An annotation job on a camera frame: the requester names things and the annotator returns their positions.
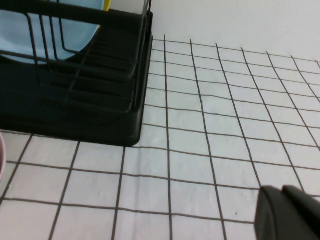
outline bowl rim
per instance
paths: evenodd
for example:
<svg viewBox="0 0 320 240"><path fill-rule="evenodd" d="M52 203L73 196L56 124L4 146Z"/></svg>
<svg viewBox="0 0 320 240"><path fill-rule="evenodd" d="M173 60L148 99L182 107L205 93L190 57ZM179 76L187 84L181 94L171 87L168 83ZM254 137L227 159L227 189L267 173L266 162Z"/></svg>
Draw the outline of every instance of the bowl rim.
<svg viewBox="0 0 320 240"><path fill-rule="evenodd" d="M6 168L6 145L5 140L0 131L0 182L5 173Z"/></svg>

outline light blue plate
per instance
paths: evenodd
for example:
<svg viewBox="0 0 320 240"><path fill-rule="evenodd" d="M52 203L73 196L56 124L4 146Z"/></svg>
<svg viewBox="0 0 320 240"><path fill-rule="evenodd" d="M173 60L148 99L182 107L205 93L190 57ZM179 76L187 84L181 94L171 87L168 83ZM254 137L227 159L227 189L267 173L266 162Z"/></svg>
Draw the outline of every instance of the light blue plate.
<svg viewBox="0 0 320 240"><path fill-rule="evenodd" d="M59 2L62 4L70 4L97 10L103 10L104 8L104 0L60 0ZM36 54L38 57L46 58L39 15L30 14L30 18L32 22ZM53 17L52 23L58 59L66 60L74 56L74 53L65 51L63 49L59 19ZM51 60L55 60L56 58L49 17L43 17L43 25L48 56ZM77 52L83 50L94 37L97 29L98 25L96 24L62 19L62 31L65 48L67 50ZM29 56L34 55L29 24L25 15L11 11L0 10L0 50ZM32 59L9 55L2 56L21 63L35 64L35 61Z"/></svg>

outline tiled countertop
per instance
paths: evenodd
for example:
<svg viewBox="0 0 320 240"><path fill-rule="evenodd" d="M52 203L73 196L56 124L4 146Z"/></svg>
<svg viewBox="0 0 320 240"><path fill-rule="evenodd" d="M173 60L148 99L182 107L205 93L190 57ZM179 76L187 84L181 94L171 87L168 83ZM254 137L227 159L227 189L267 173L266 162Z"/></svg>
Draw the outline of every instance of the tiled countertop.
<svg viewBox="0 0 320 240"><path fill-rule="evenodd" d="M155 40L134 147L3 131L4 240L254 240L260 186L320 199L315 60Z"/></svg>

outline black object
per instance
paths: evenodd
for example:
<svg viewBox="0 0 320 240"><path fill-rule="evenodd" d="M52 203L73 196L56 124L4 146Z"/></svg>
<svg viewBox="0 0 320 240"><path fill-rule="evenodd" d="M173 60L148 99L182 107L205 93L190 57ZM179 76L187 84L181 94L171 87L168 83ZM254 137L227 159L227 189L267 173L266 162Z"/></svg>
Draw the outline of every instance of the black object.
<svg viewBox="0 0 320 240"><path fill-rule="evenodd" d="M294 186L263 186L254 228L257 240L320 240L320 204Z"/></svg>
<svg viewBox="0 0 320 240"><path fill-rule="evenodd" d="M81 52L64 48L75 53L68 60L37 57L34 44L33 56L0 50L35 61L0 56L0 129L121 146L139 141L153 41L151 1L141 15L42 0L0 1L0 9L38 14L40 23L43 16L59 18L62 42L61 19L101 25Z"/></svg>

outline dish rack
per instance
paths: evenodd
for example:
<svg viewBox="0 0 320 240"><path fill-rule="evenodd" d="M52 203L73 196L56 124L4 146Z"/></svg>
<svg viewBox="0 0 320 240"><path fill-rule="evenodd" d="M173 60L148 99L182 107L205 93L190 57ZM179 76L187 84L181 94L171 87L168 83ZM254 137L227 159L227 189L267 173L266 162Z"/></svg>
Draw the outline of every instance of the dish rack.
<svg viewBox="0 0 320 240"><path fill-rule="evenodd" d="M151 0L142 14L95 10L43 0L0 1L0 10L28 19L34 60L0 56L0 129L63 139L132 146L140 140L152 47ZM42 26L46 57L38 57L30 14ZM90 43L67 60L49 59L43 16L100 25Z"/></svg>

